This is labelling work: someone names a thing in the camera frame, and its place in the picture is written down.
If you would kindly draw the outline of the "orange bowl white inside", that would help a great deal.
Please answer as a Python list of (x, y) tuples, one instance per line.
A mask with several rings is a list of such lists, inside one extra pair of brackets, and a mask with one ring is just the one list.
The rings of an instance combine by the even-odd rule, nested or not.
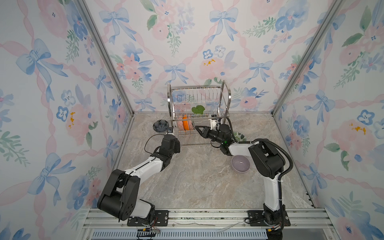
[(183, 115), (182, 123), (183, 123), (184, 131), (189, 131), (190, 130), (190, 124), (189, 124), (188, 117), (186, 115)]

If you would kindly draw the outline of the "steel wire dish rack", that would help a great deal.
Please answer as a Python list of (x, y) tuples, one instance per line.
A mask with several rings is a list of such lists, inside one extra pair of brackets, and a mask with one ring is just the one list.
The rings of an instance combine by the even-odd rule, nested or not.
[(173, 134), (183, 147), (209, 145), (195, 126), (216, 130), (229, 116), (232, 93), (226, 81), (197, 87), (167, 86), (167, 103)]

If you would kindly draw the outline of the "lavender bowl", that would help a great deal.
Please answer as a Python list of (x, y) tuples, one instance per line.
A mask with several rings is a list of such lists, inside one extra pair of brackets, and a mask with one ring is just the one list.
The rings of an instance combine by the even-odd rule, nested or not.
[(246, 173), (251, 168), (251, 162), (245, 156), (236, 155), (231, 159), (231, 166), (238, 173)]

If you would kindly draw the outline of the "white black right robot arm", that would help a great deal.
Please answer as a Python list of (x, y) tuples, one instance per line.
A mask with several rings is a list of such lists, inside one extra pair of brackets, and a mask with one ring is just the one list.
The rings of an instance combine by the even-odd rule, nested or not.
[(217, 130), (208, 126), (195, 126), (195, 129), (201, 137), (219, 143), (224, 155), (244, 156), (253, 160), (264, 178), (265, 202), (261, 220), (268, 226), (282, 226), (285, 217), (281, 180), (286, 161), (278, 146), (267, 139), (237, 142), (231, 126), (226, 124), (220, 125)]

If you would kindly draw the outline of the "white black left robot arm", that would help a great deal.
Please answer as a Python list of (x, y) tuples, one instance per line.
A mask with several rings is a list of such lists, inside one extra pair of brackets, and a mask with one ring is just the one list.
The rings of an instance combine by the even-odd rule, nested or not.
[(181, 151), (180, 141), (173, 135), (164, 135), (162, 144), (146, 161), (128, 170), (111, 172), (97, 202), (97, 208), (119, 221), (132, 219), (134, 222), (153, 225), (155, 205), (138, 198), (139, 188), (151, 176), (163, 171), (174, 154)]

